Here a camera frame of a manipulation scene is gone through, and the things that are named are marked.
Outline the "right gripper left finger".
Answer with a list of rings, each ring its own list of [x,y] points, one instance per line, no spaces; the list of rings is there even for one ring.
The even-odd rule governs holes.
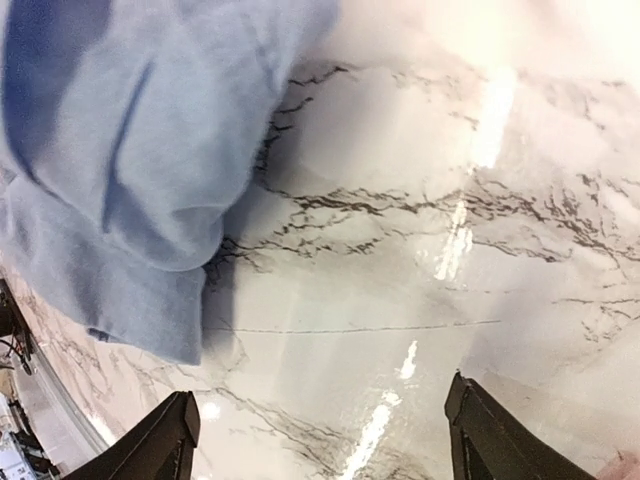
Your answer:
[[[190,480],[201,420],[194,394],[175,391],[66,480]]]

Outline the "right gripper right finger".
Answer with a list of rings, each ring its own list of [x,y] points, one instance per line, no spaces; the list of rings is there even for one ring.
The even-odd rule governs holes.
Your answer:
[[[594,478],[538,439],[479,383],[459,372],[452,379],[444,410],[455,480]]]

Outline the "light blue shirt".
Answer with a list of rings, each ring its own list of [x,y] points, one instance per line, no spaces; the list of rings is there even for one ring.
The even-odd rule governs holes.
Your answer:
[[[95,339],[198,364],[224,215],[338,8],[3,2],[3,256]]]

